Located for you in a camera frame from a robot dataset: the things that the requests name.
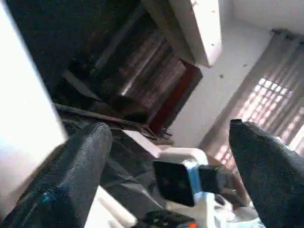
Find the ceiling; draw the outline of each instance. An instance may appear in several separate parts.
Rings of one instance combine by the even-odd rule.
[[[260,27],[304,35],[304,0],[234,0],[234,14]]]

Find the orange light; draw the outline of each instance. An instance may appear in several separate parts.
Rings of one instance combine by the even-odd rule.
[[[196,228],[196,223],[192,223],[188,226],[188,228]]]

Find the white wall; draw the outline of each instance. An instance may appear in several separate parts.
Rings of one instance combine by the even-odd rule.
[[[197,147],[265,50],[271,32],[240,20],[222,31],[223,52],[171,125],[176,146]]]
[[[303,0],[234,0],[237,18],[268,29],[304,34]]]
[[[218,0],[221,28],[227,26],[234,16],[232,0]]]

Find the black foam pad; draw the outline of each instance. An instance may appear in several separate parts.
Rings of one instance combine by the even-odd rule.
[[[111,145],[111,131],[103,123],[73,135],[38,173],[1,227],[84,227]]]
[[[229,142],[266,227],[304,227],[304,158],[253,123],[232,120]]]

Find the window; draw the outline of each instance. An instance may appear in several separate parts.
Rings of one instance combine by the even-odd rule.
[[[254,122],[260,127],[267,128],[271,124],[272,119],[276,117],[275,114],[279,111],[280,106],[288,102],[291,94],[292,91],[289,91],[288,88],[261,78],[238,112],[236,118]],[[277,135],[283,143],[286,143],[294,133],[295,127],[300,123],[303,114],[304,109],[302,108],[290,121],[287,128],[284,129],[281,134]],[[296,136],[296,138],[300,138],[300,140],[297,146],[294,146],[292,149],[296,150],[298,154],[304,155],[304,127],[302,127],[302,129],[303,130],[298,131],[299,135]],[[215,158],[227,167],[231,169],[235,168],[235,162],[228,142],[222,144]]]

